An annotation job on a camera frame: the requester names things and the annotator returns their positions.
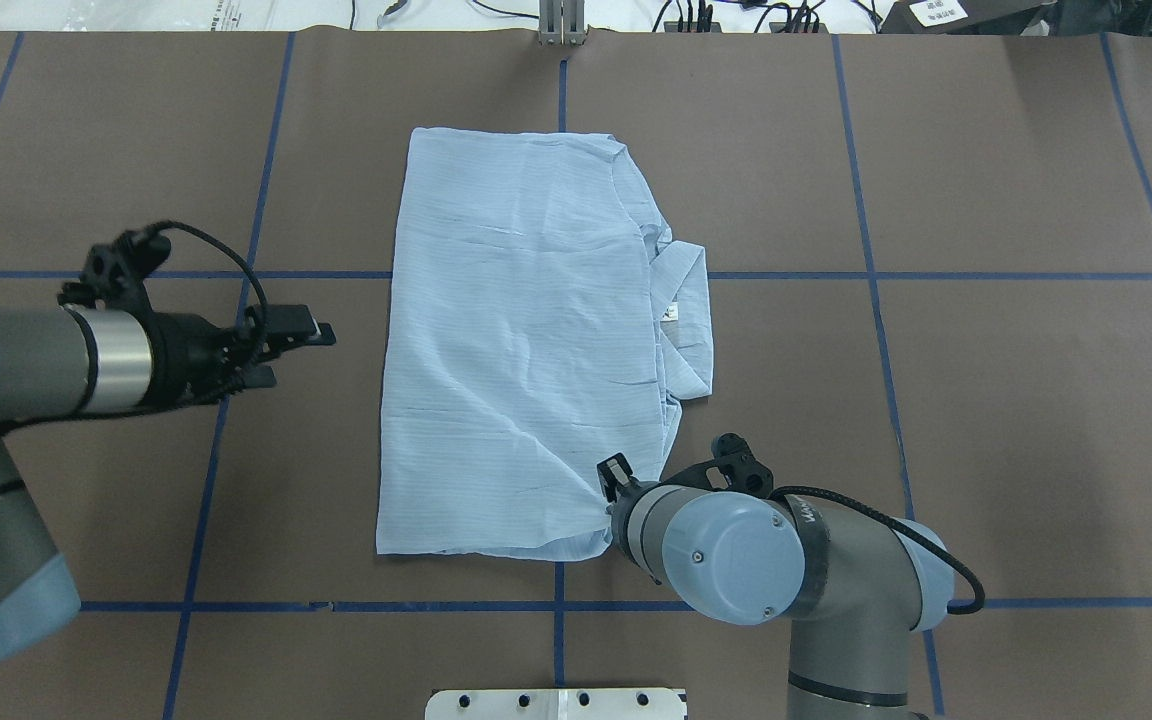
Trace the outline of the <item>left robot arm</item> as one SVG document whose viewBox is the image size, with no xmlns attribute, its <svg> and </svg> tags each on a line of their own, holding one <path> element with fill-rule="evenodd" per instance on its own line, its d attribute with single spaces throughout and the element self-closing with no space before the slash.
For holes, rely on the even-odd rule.
<svg viewBox="0 0 1152 720">
<path fill-rule="evenodd" d="M 0 662 L 81 611 L 65 551 L 20 469 L 17 437 L 214 406 L 273 387 L 275 357 L 338 342 L 305 305 L 271 306 L 266 334 L 257 319 L 256 306 L 230 327 L 151 306 L 0 306 Z"/>
</svg>

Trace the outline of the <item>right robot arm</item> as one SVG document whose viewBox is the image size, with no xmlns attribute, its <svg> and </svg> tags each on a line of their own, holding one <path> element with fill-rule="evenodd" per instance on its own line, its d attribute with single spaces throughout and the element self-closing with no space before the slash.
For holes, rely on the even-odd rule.
<svg viewBox="0 0 1152 720">
<path fill-rule="evenodd" d="M 737 435 L 664 480 L 626 456 L 596 468 L 611 541 L 691 611 L 732 626 L 786 620 L 787 715 L 915 719 L 909 639 L 955 614 L 955 579 L 983 591 L 931 529 L 829 488 L 776 486 Z"/>
</svg>

